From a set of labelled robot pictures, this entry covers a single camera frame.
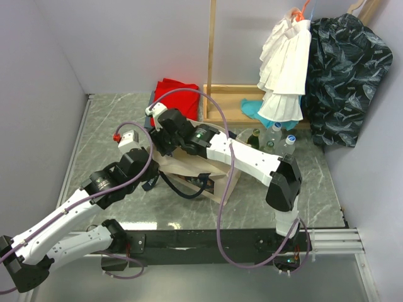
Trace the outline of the beige canvas tote bag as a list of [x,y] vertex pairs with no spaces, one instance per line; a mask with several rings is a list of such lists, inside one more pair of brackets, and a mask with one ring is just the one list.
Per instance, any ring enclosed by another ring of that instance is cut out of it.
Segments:
[[152,158],[159,164],[159,172],[164,181],[177,195],[194,199],[204,195],[216,202],[221,200],[230,167],[217,160],[207,158],[207,147],[214,135],[225,133],[225,129],[213,124],[188,120],[177,110],[169,110],[158,117],[157,131],[165,128],[168,132],[183,130],[184,144],[172,155],[162,156],[154,144]]

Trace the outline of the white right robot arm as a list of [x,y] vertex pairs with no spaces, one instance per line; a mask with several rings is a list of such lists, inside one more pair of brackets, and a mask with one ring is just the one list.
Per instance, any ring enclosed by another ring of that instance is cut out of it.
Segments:
[[266,202],[275,211],[276,243],[291,250],[298,243],[298,197],[302,176],[291,155],[279,157],[256,150],[222,127],[187,119],[178,109],[157,104],[146,110],[154,119],[149,132],[153,159],[165,175],[203,188],[206,195],[227,200],[241,172],[268,188]]

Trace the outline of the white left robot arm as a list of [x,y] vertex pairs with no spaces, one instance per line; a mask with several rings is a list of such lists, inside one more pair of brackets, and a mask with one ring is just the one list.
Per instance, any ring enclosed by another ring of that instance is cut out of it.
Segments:
[[86,179],[55,211],[25,232],[1,237],[1,263],[20,293],[40,285],[50,272],[86,254],[126,252],[126,231],[114,219],[89,232],[67,238],[81,221],[132,194],[157,175],[159,165],[144,148],[133,148],[120,161]]

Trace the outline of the clear Pocari Sweat bottle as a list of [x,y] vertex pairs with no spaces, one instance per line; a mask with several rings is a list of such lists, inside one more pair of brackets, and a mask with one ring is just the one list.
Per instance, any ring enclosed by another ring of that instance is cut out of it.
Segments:
[[271,128],[268,128],[263,137],[263,145],[275,147],[282,138],[281,123],[274,123]]

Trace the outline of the dark green Perrier bottle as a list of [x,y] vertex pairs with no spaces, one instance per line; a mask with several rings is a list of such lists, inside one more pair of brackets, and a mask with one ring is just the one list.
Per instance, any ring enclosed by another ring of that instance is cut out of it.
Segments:
[[249,138],[247,139],[247,142],[246,142],[250,147],[252,147],[256,150],[259,150],[259,148],[260,148],[259,135],[260,135],[260,129],[255,128],[252,131],[252,134],[249,136]]

